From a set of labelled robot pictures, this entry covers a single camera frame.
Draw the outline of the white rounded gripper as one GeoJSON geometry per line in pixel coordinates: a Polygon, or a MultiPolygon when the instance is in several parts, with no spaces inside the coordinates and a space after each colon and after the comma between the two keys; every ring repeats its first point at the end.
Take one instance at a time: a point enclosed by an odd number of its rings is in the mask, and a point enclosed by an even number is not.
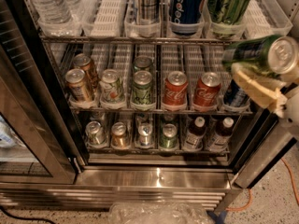
{"type": "Polygon", "coordinates": [[[247,69],[244,63],[233,63],[231,74],[235,83],[259,107],[270,112],[280,112],[285,105],[279,123],[295,139],[299,139],[299,87],[290,90],[286,96],[280,91],[285,83],[287,86],[299,84],[299,67],[282,74],[282,81],[257,75],[247,69]]]}

